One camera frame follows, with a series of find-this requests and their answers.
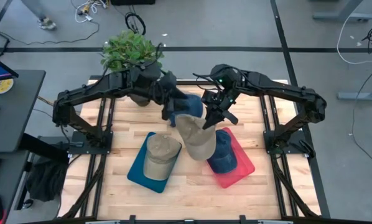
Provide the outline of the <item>tan baseball cap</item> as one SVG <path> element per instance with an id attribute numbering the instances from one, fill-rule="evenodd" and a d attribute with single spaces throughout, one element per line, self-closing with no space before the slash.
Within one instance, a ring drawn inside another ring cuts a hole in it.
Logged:
<path id="1" fill-rule="evenodd" d="M 175 124 L 190 157 L 204 161 L 214 154 L 216 148 L 216 129 L 211 126 L 204 129 L 206 120 L 189 114 L 179 114 Z"/>
<path id="2" fill-rule="evenodd" d="M 170 136 L 154 134 L 148 137 L 144 175 L 152 180 L 168 179 L 181 148 L 181 143 Z"/>

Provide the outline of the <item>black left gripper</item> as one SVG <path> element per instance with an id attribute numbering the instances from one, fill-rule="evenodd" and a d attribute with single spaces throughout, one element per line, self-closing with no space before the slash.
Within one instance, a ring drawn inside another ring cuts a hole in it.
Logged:
<path id="1" fill-rule="evenodd" d="M 169 101 L 172 92 L 172 97 L 177 99 L 187 99 L 188 96 L 176 87 L 176 77 L 172 72 L 167 72 L 160 80 L 153 84 L 153 100 L 163 105 Z M 164 105 L 162 109 L 162 119 L 168 120 L 173 113 L 173 106 Z"/>

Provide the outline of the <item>grey desk foot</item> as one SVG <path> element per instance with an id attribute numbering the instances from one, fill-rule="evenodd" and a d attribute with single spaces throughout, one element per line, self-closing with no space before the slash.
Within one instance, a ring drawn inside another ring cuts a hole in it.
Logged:
<path id="1" fill-rule="evenodd" d="M 339 92 L 338 100 L 372 101 L 372 92 Z"/>

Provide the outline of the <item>blue plastic bin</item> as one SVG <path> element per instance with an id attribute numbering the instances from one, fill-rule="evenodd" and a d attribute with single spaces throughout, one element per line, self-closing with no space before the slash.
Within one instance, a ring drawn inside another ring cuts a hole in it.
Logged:
<path id="1" fill-rule="evenodd" d="M 127 174 L 127 178 L 134 182 L 134 183 L 137 183 L 143 187 L 146 187 L 156 193 L 162 193 L 165 189 L 165 186 L 167 185 L 167 182 L 168 182 L 168 179 L 166 180 L 162 180 L 162 181 L 158 181 L 158 180 L 152 180 L 152 179 L 149 179 L 147 178 L 144 173 L 143 173 L 143 167 L 144 167 L 144 160 L 145 160 L 145 155 L 146 155 L 146 144 L 147 144 L 147 139 L 148 137 L 154 135 L 156 133 L 153 133 L 153 132 L 150 132 L 142 146 L 141 146 L 141 149 L 140 151 L 138 152 L 128 174 Z"/>

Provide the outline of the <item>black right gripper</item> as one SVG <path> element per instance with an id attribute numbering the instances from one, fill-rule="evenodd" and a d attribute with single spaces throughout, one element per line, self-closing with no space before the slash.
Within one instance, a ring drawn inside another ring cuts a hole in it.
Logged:
<path id="1" fill-rule="evenodd" d="M 214 92 L 205 90 L 202 96 L 202 103 L 206 106 L 206 117 L 203 129 L 208 129 L 223 121 L 223 117 L 232 124 L 238 124 L 238 118 L 230 113 L 229 108 L 235 104 L 236 91 L 226 90 Z"/>

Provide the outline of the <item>navy baseball cap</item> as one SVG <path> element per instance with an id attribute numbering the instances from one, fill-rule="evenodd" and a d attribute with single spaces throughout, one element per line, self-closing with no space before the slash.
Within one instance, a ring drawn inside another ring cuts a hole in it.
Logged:
<path id="1" fill-rule="evenodd" d="M 231 147 L 231 137 L 226 131 L 216 131 L 215 151 L 207 162 L 216 174 L 225 174 L 236 169 L 238 162 Z"/>
<path id="2" fill-rule="evenodd" d="M 175 117 L 179 114 L 189 114 L 195 117 L 202 117 L 203 103 L 198 95 L 187 94 L 187 99 L 175 99 L 174 112 L 170 115 L 170 126 L 176 127 Z"/>

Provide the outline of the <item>green potted plant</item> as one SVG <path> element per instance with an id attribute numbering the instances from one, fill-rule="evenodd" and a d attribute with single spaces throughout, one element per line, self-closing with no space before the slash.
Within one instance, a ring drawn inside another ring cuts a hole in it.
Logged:
<path id="1" fill-rule="evenodd" d="M 160 51 L 162 44 L 155 46 L 143 35 L 131 30 L 124 30 L 116 37 L 105 42 L 101 56 L 104 67 L 102 76 L 108 70 L 125 71 L 129 75 L 131 86 L 148 88 L 161 75 L 162 64 L 159 59 L 164 56 Z"/>

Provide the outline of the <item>black bag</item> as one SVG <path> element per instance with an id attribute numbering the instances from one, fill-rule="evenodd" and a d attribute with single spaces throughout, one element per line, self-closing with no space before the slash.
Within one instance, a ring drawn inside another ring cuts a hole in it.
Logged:
<path id="1" fill-rule="evenodd" d="M 68 164 L 40 157 L 30 170 L 26 189 L 30 199 L 48 202 L 60 195 Z"/>

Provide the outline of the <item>red plastic bin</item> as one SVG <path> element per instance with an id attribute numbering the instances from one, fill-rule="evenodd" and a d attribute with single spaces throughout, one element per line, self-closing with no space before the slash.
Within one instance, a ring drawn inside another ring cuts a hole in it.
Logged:
<path id="1" fill-rule="evenodd" d="M 250 158 L 247 156 L 244 149 L 241 147 L 241 144 L 235 138 L 231 130 L 229 128 L 223 128 L 222 130 L 226 131 L 231 137 L 231 147 L 233 149 L 233 152 L 235 153 L 238 165 L 236 169 L 225 174 L 216 174 L 212 171 L 211 167 L 209 165 L 208 166 L 213 172 L 213 176 L 217 184 L 221 188 L 226 189 L 244 179 L 248 175 L 252 174 L 255 171 L 255 166 L 251 162 Z"/>

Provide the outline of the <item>yellow round disc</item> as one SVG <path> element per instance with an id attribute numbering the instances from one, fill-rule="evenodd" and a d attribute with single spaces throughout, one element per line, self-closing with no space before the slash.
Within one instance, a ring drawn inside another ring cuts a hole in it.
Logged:
<path id="1" fill-rule="evenodd" d="M 0 80 L 0 94 L 8 92 L 14 85 L 13 79 Z"/>

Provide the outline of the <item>person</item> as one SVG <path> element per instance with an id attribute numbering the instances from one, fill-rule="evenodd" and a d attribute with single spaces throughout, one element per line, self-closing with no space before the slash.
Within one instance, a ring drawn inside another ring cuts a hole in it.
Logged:
<path id="1" fill-rule="evenodd" d="M 55 30 L 57 28 L 56 23 L 46 15 L 40 0 L 21 0 L 21 2 L 37 18 L 37 23 L 41 29 Z"/>

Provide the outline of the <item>black desk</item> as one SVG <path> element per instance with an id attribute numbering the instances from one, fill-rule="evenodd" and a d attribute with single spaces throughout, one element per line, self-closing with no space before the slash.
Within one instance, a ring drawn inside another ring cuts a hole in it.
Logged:
<path id="1" fill-rule="evenodd" d="M 17 70 L 13 87 L 0 94 L 0 155 L 18 151 L 46 71 Z"/>

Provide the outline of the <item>grey desk leg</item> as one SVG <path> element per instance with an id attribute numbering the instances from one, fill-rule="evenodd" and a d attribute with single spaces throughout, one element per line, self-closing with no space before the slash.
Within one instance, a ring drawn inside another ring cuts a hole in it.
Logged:
<path id="1" fill-rule="evenodd" d="M 315 12 L 312 18 L 321 21 L 332 22 L 368 22 L 372 20 L 372 14 L 356 12 L 363 0 L 348 0 L 346 5 L 339 11 Z"/>

